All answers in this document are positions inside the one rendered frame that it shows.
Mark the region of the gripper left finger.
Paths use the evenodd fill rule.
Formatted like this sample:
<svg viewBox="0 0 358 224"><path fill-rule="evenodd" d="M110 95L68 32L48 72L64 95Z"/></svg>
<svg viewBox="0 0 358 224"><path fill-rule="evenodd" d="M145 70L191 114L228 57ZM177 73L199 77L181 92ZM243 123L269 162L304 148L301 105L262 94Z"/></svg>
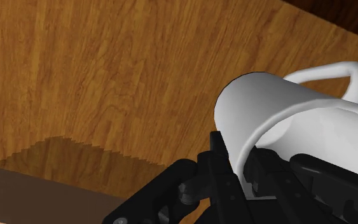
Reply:
<svg viewBox="0 0 358 224"><path fill-rule="evenodd" d="M253 224L218 131L197 160L179 159L109 213L102 224L179 224L203 199L210 206L194 224Z"/></svg>

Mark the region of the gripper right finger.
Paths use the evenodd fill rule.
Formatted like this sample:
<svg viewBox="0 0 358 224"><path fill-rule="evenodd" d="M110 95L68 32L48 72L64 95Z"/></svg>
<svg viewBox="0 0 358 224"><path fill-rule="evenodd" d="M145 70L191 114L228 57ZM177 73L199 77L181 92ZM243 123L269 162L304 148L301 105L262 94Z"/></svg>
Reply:
<svg viewBox="0 0 358 224"><path fill-rule="evenodd" d="M243 175L256 197L275 197L291 224L358 224L358 174L300 153L253 148Z"/></svg>

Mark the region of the white mug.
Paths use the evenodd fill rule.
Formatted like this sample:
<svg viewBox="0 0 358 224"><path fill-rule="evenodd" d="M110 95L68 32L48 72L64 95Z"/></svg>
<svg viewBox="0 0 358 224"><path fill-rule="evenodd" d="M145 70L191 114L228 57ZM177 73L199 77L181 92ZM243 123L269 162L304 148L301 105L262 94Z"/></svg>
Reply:
<svg viewBox="0 0 358 224"><path fill-rule="evenodd" d="M284 160L305 153L358 174L358 62L337 62L285 77L253 72L224 87L214 107L234 173L244 178L252 148Z"/></svg>

